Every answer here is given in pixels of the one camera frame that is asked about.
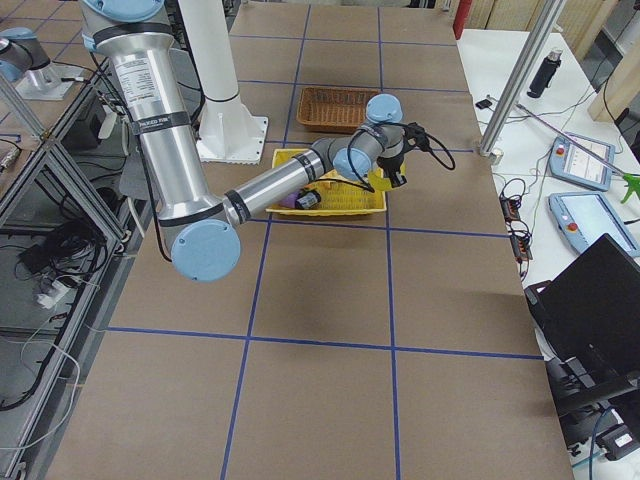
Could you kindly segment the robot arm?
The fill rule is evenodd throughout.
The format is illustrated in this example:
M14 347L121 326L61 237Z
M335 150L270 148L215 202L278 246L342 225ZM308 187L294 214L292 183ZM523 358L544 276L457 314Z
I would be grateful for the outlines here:
M199 282L219 280L241 255L236 229L287 195L336 171L349 180L383 169L393 186L405 179L407 140L399 100L369 101L353 135L323 138L282 165L217 196L208 186L207 161L255 162L268 121L242 103L221 4L184 1L181 15L205 97L194 128L170 60L173 30L161 1L85 1L83 41L113 68L161 202L158 231L174 268Z
M1 74L25 100L62 101L75 83L84 82L83 71L53 62L28 28L1 32Z

